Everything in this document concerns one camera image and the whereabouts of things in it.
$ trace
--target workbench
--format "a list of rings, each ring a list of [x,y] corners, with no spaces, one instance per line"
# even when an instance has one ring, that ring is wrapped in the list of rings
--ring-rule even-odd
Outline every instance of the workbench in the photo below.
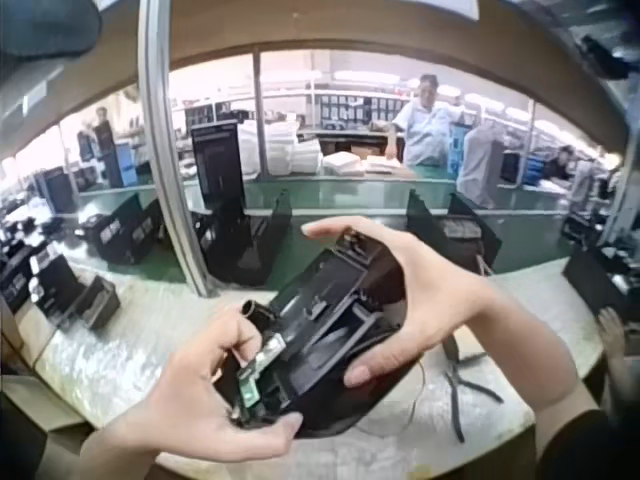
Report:
[[[555,260],[497,275],[492,281],[566,342],[584,377],[597,363],[602,348],[591,313],[561,274],[564,263],[565,260]],[[103,426],[142,399],[169,354],[201,330],[217,311],[249,298],[267,302],[274,294],[226,290],[216,298],[202,299],[182,283],[117,273],[103,275],[115,283],[121,309],[101,331],[91,332],[75,325],[66,332],[52,332],[34,364],[43,380],[95,427]],[[26,310],[21,314],[29,317],[31,329],[37,328],[38,323],[46,324],[36,309]],[[480,348],[469,331],[457,335],[463,356]],[[377,438],[352,429],[332,439],[294,442],[287,457],[269,462],[220,465],[166,454],[158,462],[193,479],[430,478],[471,462],[533,424],[533,413],[494,363],[486,359],[463,375],[496,391],[505,403],[498,405],[462,389],[461,419],[467,441],[460,444],[450,424],[441,348],[427,352],[422,363],[426,385],[418,399],[415,418],[397,436]],[[376,434],[399,431],[421,385],[422,375],[415,367],[363,419],[360,427]]]

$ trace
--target green workbench surface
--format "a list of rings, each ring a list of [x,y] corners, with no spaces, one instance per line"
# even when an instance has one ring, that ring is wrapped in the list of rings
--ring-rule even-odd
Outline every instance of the green workbench surface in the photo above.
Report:
[[[249,182],[245,184],[246,207],[273,208],[282,190],[288,190],[295,209],[404,209],[409,192],[415,189],[430,209],[447,208],[449,196],[455,192],[453,183],[426,183],[386,180],[287,180]],[[130,195],[138,192],[143,205],[156,198],[154,189],[130,189],[93,192],[80,198],[82,208],[89,212],[111,212]],[[202,210],[202,196],[197,184],[185,185],[189,208]],[[562,200],[552,194],[522,189],[499,188],[496,193],[498,210],[563,210]]]
[[[327,242],[311,241],[302,235],[300,227],[318,216],[293,217],[278,255],[266,289],[278,290],[327,245]],[[402,228],[404,216],[377,217],[384,223]],[[556,215],[506,215],[487,216],[486,222],[502,238],[503,246],[494,265],[497,273],[511,272],[521,268],[562,258],[570,253],[569,244],[559,237],[562,217]],[[77,239],[68,239],[58,244],[62,253],[72,262],[97,271],[111,271],[136,275],[163,282],[184,282],[184,275],[173,251],[157,245],[138,265],[120,266],[107,264],[89,252],[87,244]]]

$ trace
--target fingernail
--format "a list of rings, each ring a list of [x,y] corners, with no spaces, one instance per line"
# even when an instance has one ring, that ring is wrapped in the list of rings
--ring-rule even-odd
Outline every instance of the fingernail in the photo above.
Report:
[[[364,365],[351,368],[344,376],[344,384],[347,387],[357,387],[371,380],[371,372]]]
[[[282,417],[282,421],[285,423],[287,430],[291,432],[292,435],[300,429],[300,425],[302,425],[302,414],[298,412],[293,412]]]
[[[300,227],[300,229],[302,230],[302,233],[306,235],[309,232],[309,228],[311,228],[314,223],[316,222],[309,222],[302,225],[302,227]]]

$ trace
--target fluorescent light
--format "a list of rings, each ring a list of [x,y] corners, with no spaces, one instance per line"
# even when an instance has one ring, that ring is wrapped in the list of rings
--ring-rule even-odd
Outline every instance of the fluorescent light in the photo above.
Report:
[[[491,98],[483,97],[482,95],[478,95],[477,93],[467,93],[464,96],[464,99],[466,102],[475,103],[476,105],[480,105],[488,110],[495,110],[497,112],[501,112],[502,110],[504,110],[504,103],[493,100]]]
[[[451,85],[440,85],[438,87],[438,93],[445,97],[459,97],[462,91],[459,88],[452,87]]]
[[[506,110],[506,114],[511,118],[520,120],[521,122],[528,122],[529,120],[531,120],[531,114],[529,112],[525,112],[524,110],[520,110],[519,108],[508,107]]]
[[[535,123],[536,128],[546,132],[550,135],[559,135],[560,128],[555,123],[548,122],[546,120],[536,120]]]
[[[572,133],[569,133],[566,130],[557,133],[556,136],[563,142],[573,146],[575,146],[576,142],[578,141],[578,139]]]
[[[349,82],[386,83],[388,85],[394,85],[400,81],[398,75],[391,73],[360,72],[354,70],[339,70],[334,72],[333,78]]]
[[[305,80],[317,80],[322,77],[319,70],[275,70],[260,75],[263,83],[302,82]]]
[[[613,170],[622,163],[622,157],[618,153],[607,153],[602,159],[602,163],[608,170]]]

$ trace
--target sleeve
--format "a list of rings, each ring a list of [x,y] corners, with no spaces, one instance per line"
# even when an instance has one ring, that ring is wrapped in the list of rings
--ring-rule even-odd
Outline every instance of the sleeve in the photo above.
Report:
[[[409,119],[411,118],[411,112],[413,110],[413,102],[407,102],[407,104],[402,107],[400,113],[393,119],[394,125],[399,127],[401,130],[406,131],[409,126]]]
[[[619,478],[613,472],[623,469],[625,462],[630,463],[624,450],[623,437],[604,412],[591,410],[574,418],[551,440],[540,459],[536,477]]]

